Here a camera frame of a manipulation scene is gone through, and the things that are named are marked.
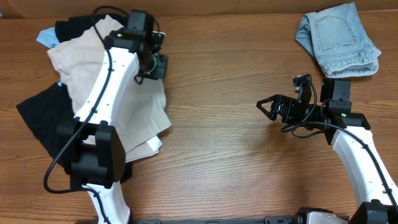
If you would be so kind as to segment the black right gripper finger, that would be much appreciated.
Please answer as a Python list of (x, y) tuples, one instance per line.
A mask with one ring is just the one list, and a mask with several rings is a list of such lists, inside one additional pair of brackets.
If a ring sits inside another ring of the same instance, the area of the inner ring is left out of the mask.
[(266, 99), (259, 100), (259, 101), (257, 102), (256, 106), (257, 106), (258, 108), (260, 108), (260, 107), (262, 107), (263, 104), (266, 104), (266, 103), (270, 103), (270, 102), (271, 102), (271, 103), (277, 103), (277, 102), (279, 102), (282, 98), (283, 98), (282, 95), (276, 94), (276, 95), (270, 96), (270, 97), (268, 97), (268, 98), (266, 98)]
[(262, 105), (256, 105), (258, 109), (260, 109), (271, 121), (275, 121), (278, 115), (277, 110), (275, 109), (275, 105), (271, 104), (269, 109), (266, 109)]

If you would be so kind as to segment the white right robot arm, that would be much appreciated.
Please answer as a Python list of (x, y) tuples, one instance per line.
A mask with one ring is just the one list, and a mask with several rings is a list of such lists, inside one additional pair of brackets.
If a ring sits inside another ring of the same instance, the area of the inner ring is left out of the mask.
[(320, 208), (302, 207), (293, 223), (397, 223), (397, 185), (389, 175), (374, 144), (365, 115), (352, 112), (351, 82), (324, 78), (317, 93), (309, 74), (293, 79), (296, 98), (273, 95), (256, 104), (270, 120), (281, 117), (283, 133), (310, 131), (324, 134), (337, 153), (351, 182), (357, 210), (342, 218)]

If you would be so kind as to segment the beige shorts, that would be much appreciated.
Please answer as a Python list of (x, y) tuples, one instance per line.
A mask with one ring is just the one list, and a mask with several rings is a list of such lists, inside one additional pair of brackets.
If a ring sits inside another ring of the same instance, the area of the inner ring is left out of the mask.
[[(102, 66), (105, 49), (99, 38), (120, 28), (120, 22), (105, 16), (78, 37), (48, 50), (60, 81), (68, 88), (74, 113), (89, 97)], [(158, 153), (161, 142), (157, 134), (171, 125), (165, 105), (162, 80), (146, 79), (141, 85), (135, 81), (128, 84), (119, 107), (122, 117), (116, 122), (128, 162)]]

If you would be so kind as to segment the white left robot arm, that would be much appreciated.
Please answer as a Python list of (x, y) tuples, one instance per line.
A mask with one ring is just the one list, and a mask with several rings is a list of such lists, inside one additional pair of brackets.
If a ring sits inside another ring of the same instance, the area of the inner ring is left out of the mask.
[(132, 10), (125, 27), (100, 38), (104, 60), (93, 89), (74, 119), (57, 129), (63, 147), (53, 161), (69, 175), (69, 192), (88, 192), (97, 223), (133, 222), (121, 189), (126, 152), (116, 126), (139, 105), (133, 89), (165, 78), (164, 38), (153, 15)]

